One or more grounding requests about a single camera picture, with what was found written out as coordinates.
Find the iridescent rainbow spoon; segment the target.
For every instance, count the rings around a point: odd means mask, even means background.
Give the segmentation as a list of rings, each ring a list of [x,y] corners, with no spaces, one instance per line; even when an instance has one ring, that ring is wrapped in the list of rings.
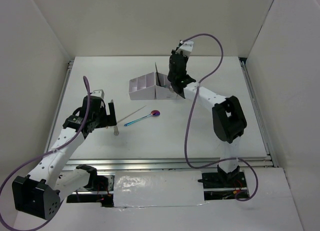
[[[138,118],[138,119],[136,119],[136,120],[133,120],[133,121],[131,121],[131,122],[128,122],[128,123],[125,123],[124,124],[124,127],[128,127],[128,126],[130,126],[130,125],[132,125],[132,124],[135,124],[135,123],[137,123],[137,122],[140,122],[140,121],[142,121],[142,120],[144,120],[144,119],[147,119],[147,118],[150,118],[150,117],[158,117],[158,116],[160,116],[160,111],[159,110],[152,110],[148,115],[145,115],[145,116],[143,116],[143,117],[141,117],[141,118]]]

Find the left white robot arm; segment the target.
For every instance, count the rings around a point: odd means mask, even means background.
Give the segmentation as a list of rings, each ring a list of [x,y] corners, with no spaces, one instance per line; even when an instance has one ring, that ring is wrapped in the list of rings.
[[[12,182],[16,210],[50,220],[61,202],[78,189],[110,191],[110,179],[98,175],[92,166],[80,164],[68,174],[61,172],[90,133],[116,124],[114,104],[104,102],[103,90],[85,96],[82,106],[65,120],[52,151],[25,177],[17,176]]]

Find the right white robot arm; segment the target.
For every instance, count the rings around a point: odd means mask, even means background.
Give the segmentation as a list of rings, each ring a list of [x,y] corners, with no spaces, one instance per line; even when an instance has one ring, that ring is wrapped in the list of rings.
[[[212,113],[213,131],[222,146],[220,162],[217,165],[218,181],[223,187],[230,187],[240,171],[237,157],[247,121],[236,96],[219,95],[200,86],[187,74],[188,59],[182,51],[171,51],[168,81],[176,94],[184,99],[196,99]]]

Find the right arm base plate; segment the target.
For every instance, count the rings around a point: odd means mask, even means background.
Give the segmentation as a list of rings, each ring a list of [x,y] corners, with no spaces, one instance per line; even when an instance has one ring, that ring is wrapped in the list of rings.
[[[205,191],[232,191],[247,188],[244,172],[240,172],[230,180],[223,179],[218,172],[203,172],[197,182],[202,184]]]

